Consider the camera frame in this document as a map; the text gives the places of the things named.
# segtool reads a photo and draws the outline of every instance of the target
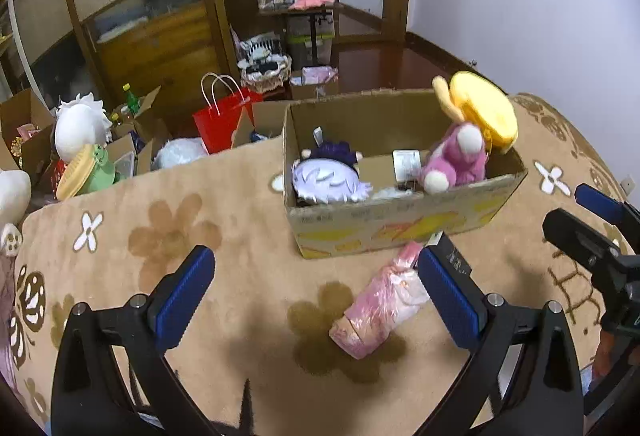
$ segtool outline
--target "white bag handle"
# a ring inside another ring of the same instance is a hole
[[[213,88],[214,88],[214,86],[216,85],[216,83],[218,81],[224,83],[227,86],[227,88],[229,89],[229,91],[231,92],[231,94],[233,94],[233,92],[234,92],[233,88],[228,83],[226,83],[225,80],[223,80],[223,79],[224,78],[228,78],[229,80],[231,80],[234,83],[234,85],[236,86],[236,89],[238,89],[238,93],[240,94],[240,97],[242,98],[241,104],[246,103],[250,99],[249,95],[247,95],[246,98],[244,96],[242,96],[242,90],[240,89],[240,86],[238,85],[238,82],[236,82],[236,80],[234,80],[234,78],[232,76],[229,76],[228,74],[216,74],[215,72],[207,72],[200,79],[200,90],[202,91],[202,95],[204,96],[204,99],[207,101],[207,104],[209,105],[209,108],[212,108],[211,102],[209,101],[209,98],[207,98],[207,95],[204,92],[204,80],[208,76],[213,76],[215,78],[215,80],[211,84],[211,98],[213,98],[213,105],[216,106],[216,111],[218,112],[218,116],[220,116],[220,108],[218,107],[218,102],[216,101],[216,95],[213,92]]]

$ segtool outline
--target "label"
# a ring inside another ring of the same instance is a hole
[[[314,140],[316,140],[316,145],[322,145],[322,127],[314,129]]]
[[[442,230],[434,233],[429,240],[424,244],[424,246],[435,246],[440,242],[440,238],[442,237]]]
[[[420,151],[394,151],[394,170],[396,181],[413,181],[414,174],[420,170]]]

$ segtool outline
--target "electrical outlet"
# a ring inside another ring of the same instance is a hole
[[[636,187],[636,182],[634,181],[634,178],[632,178],[631,176],[627,176],[625,179],[620,181],[620,186],[622,187],[622,190],[625,191],[625,194],[628,196],[634,191],[634,188]]]

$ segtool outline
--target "red paper bag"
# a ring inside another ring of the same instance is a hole
[[[211,84],[213,105],[211,105],[204,91],[204,80],[208,76],[215,78]],[[231,80],[238,91],[234,92],[232,86],[226,83],[224,79]],[[231,92],[229,96],[225,96],[225,98],[220,100],[216,100],[216,96],[213,93],[213,88],[218,81],[224,83]],[[196,127],[204,141],[207,152],[214,154],[231,147],[231,135],[238,126],[238,120],[240,119],[243,107],[247,109],[251,122],[254,122],[254,111],[251,104],[256,101],[262,101],[262,95],[250,91],[247,88],[244,89],[243,93],[236,83],[236,80],[231,76],[228,74],[218,75],[213,72],[208,72],[202,77],[200,80],[200,89],[202,90],[204,99],[207,101],[207,107],[197,111],[193,115],[193,120],[196,122]]]

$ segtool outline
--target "clear plastic bag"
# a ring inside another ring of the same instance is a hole
[[[375,351],[391,331],[429,300],[413,268],[421,249],[417,242],[407,244],[329,330],[332,340],[353,358],[359,360]]]

